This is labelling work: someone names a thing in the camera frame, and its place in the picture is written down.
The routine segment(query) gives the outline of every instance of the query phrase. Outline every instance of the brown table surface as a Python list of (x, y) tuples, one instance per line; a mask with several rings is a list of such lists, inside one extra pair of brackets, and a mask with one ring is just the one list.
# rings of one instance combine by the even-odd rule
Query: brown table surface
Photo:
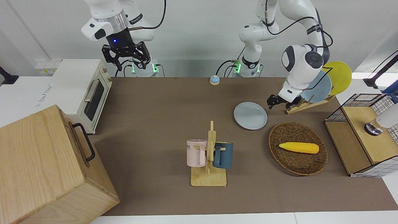
[[(119, 194), (105, 215), (231, 214), (397, 210), (382, 179), (348, 177), (323, 124), (336, 99), (291, 115), (283, 104), (269, 110), (283, 78), (114, 78), (96, 134), (90, 136)], [(265, 108), (266, 126), (249, 131), (233, 118), (239, 103)], [(192, 187), (186, 140), (206, 139), (210, 120), (217, 140), (234, 143), (226, 187)], [(305, 124), (324, 141), (325, 169), (297, 177), (268, 149), (271, 129), (285, 121)]]

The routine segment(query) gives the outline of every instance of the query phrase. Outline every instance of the white cup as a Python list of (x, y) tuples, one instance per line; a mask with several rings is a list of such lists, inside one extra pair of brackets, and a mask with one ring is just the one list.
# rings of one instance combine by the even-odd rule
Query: white cup
[(187, 165), (204, 167), (206, 165), (206, 140), (187, 140)]

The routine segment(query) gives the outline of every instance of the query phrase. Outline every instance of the black stand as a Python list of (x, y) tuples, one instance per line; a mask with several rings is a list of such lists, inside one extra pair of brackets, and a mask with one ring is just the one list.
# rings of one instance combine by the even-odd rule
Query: black stand
[(393, 66), (396, 62), (398, 61), (398, 55), (393, 57), (391, 61), (389, 61), (378, 73), (376, 73), (375, 76), (373, 76), (371, 79), (363, 79), (365, 84), (369, 87), (377, 88), (376, 85), (376, 79), (378, 79), (383, 73), (385, 73), (391, 66)]
[(17, 75), (11, 75), (10, 73), (6, 72), (2, 67), (0, 67), (0, 74), (4, 77), (4, 81), (2, 82), (2, 85), (14, 84), (15, 81), (19, 77)]

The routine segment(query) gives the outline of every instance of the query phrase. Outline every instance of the wicker basket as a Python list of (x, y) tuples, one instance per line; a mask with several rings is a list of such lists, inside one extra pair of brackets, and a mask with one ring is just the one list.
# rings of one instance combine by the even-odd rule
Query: wicker basket
[[(315, 143), (319, 146), (319, 152), (297, 153), (279, 147), (279, 144), (285, 142)], [(322, 139), (309, 127), (295, 122), (276, 125), (269, 135), (269, 148), (283, 168), (298, 175), (308, 176), (318, 173), (328, 162), (328, 152)]]

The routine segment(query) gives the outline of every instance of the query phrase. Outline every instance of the oven door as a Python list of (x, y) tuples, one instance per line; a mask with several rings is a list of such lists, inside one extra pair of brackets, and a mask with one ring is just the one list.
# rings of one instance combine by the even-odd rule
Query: oven door
[(97, 70), (97, 75), (94, 77), (84, 98), (83, 110), (80, 113), (80, 118), (89, 126), (89, 130), (86, 130), (87, 133), (95, 132), (99, 116), (101, 115), (109, 92), (109, 87), (99, 70)]

